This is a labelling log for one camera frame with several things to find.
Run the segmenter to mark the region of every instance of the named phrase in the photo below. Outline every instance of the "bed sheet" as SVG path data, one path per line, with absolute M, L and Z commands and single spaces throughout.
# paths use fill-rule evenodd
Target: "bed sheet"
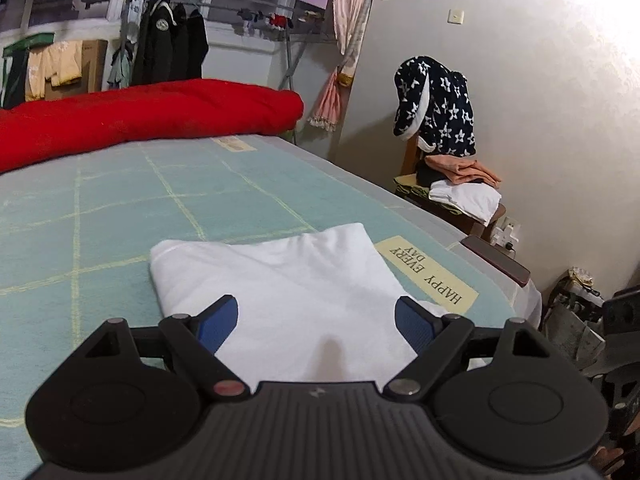
M 38 463 L 24 427 L 31 393 L 103 320 L 156 324 L 149 249 L 166 238 L 252 243 L 362 222 L 402 237 L 478 293 L 465 315 L 534 316 L 521 289 L 460 246 L 463 235 L 281 139 L 129 143 L 0 175 L 0 476 Z M 405 290 L 432 299 L 389 265 Z

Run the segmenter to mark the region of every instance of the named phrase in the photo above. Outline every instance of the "bed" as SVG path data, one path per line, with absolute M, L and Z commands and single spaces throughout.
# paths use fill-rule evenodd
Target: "bed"
M 477 297 L 476 324 L 534 322 L 540 294 L 460 245 L 440 219 L 277 137 L 130 142 L 0 175 L 0 472 L 38 457 L 24 427 L 36 387 L 109 317 L 155 324 L 149 249 L 166 238 L 255 243 L 362 222 L 401 237 Z M 412 296 L 432 300 L 401 267 Z

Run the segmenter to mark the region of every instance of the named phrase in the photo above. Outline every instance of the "pink curtain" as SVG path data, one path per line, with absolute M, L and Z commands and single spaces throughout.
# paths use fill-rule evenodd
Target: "pink curtain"
M 309 119 L 313 126 L 333 132 L 342 117 L 340 86 L 350 88 L 353 83 L 370 7 L 371 0 L 334 0 L 335 37 L 343 59 L 329 76 Z

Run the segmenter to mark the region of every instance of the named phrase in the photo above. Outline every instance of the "white folded garment on chair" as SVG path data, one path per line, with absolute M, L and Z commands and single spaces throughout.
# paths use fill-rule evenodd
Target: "white folded garment on chair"
M 452 184 L 450 180 L 439 180 L 431 184 L 429 200 L 449 204 L 486 227 L 498 211 L 500 193 L 488 184 Z
M 216 357 L 252 390 L 260 381 L 382 389 L 415 358 L 394 318 L 407 293 L 362 224 L 255 245 L 166 240 L 151 249 L 151 274 L 165 316 L 236 297 L 238 326 Z

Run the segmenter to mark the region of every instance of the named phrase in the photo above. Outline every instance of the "red cloth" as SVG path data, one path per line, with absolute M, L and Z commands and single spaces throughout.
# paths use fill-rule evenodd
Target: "red cloth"
M 24 103 L 0 110 L 0 173 L 130 140 L 276 135 L 302 114 L 295 92 L 217 79 Z

